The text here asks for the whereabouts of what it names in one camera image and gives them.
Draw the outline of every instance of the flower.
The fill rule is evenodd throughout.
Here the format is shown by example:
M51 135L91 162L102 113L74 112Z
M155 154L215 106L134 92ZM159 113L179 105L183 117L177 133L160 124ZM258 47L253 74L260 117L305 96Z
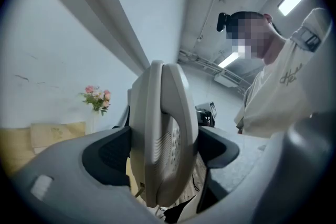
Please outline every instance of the flower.
M85 88L85 91L86 91L87 93L91 93L91 92L94 91L94 87L93 87L93 86L87 86L87 87Z
M94 92L93 96L94 96L94 98L96 100L98 100L98 99L104 99L104 96L103 96L102 92Z
M108 107L109 107L109 105L110 105L110 104L109 104L109 101L104 101L104 102L103 102L103 107L106 107L106 108L108 108Z
M111 94L110 94L110 93L106 93L106 94L105 94L105 99L106 99L107 101L110 101L110 99L111 99Z

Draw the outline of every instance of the telephone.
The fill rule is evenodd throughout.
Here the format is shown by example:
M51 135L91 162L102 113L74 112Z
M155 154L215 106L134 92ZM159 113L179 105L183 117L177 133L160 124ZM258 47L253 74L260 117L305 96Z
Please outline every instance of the telephone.
M133 84L131 168L148 207L181 195L197 157L198 125L190 86L178 64L152 62Z

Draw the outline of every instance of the pink flower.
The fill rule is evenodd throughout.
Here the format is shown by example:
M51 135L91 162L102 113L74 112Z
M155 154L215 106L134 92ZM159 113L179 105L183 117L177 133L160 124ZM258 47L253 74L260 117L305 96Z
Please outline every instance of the pink flower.
M94 87L93 87L93 86L87 86L87 87L85 88L85 91L86 91L87 93L93 92L93 91L94 91Z
M105 94L105 99L106 99L107 101L110 101L110 99L111 99L111 94L110 94L110 93L106 93L106 94Z
M105 107L107 107L107 108L108 108L108 107L109 107L109 105L110 105L110 104L109 104L109 101L104 101L104 102L103 102L103 106L105 106Z

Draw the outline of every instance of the vase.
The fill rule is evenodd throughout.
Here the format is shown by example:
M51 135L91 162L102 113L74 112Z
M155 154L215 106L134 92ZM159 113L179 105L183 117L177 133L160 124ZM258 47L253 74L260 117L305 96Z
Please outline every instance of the vase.
M85 123L85 135L97 132L99 111L92 110Z

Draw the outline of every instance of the white sleeve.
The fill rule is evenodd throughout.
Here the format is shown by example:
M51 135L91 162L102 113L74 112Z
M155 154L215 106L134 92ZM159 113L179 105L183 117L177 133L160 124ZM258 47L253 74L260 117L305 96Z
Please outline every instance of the white sleeve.
M238 123L242 120L242 118L244 117L244 111L245 111L245 106L244 106L244 104L243 104L243 105L241 106L241 108L240 108L238 114L237 114L236 117L234 118L234 122L235 122L236 124L238 124Z

